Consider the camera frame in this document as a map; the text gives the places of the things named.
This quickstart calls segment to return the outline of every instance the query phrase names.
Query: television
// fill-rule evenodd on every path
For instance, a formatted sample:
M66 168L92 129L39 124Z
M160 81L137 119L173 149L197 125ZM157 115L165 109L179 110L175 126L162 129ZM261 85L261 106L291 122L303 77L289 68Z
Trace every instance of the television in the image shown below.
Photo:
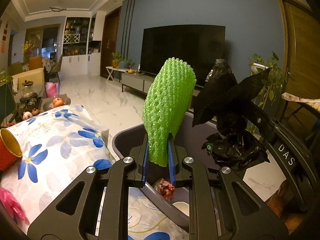
M171 25L144 29L140 71L157 75L164 62L179 58L187 62L196 75L196 85L205 79L224 50L225 26Z

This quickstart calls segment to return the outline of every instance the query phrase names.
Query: yellow flowers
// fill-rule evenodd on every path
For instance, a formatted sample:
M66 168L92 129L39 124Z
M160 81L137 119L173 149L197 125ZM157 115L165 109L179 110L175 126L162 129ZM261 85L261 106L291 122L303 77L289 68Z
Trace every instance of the yellow flowers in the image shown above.
M31 50L34 48L35 46L31 43L31 41L26 42L25 44L22 44L22 52L23 54L29 55Z

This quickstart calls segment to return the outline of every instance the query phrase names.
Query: green foam net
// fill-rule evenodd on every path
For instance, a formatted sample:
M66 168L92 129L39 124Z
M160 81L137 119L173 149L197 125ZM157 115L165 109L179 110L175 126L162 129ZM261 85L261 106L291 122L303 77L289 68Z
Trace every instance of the green foam net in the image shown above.
M196 76L186 62L169 58L151 84L143 106L142 120L148 133L149 161L166 167L167 140L175 137L188 109Z

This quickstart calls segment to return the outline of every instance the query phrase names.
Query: gray trash can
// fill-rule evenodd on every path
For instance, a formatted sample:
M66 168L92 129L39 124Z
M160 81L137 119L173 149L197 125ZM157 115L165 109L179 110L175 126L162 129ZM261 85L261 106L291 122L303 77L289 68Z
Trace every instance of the gray trash can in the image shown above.
M203 143L206 142L206 138L218 132L216 125L212 122L207 122L192 127L192 119L193 114L186 112L174 140L175 145L184 147L190 157L200 160L206 167L218 170L219 166L215 164L213 158L207 154L206 150L201 149ZM120 159L127 157L133 147L142 145L145 133L146 130L143 124L121 131L113 138L112 148ZM141 191L169 219L181 228L189 231L189 216L172 205L175 202L189 204L188 188L177 188L168 201L151 186L158 179L164 178L169 180L169 178L166 178L168 172L164 172L162 167L153 165L153 163L149 163L148 170L147 183Z

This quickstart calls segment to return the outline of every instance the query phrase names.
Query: red cup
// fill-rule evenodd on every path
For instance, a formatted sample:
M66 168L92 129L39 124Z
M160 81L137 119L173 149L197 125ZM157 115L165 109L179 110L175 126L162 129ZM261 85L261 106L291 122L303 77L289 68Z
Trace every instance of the red cup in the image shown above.
M11 164L22 157L22 150L13 134L0 129L0 171L5 171Z

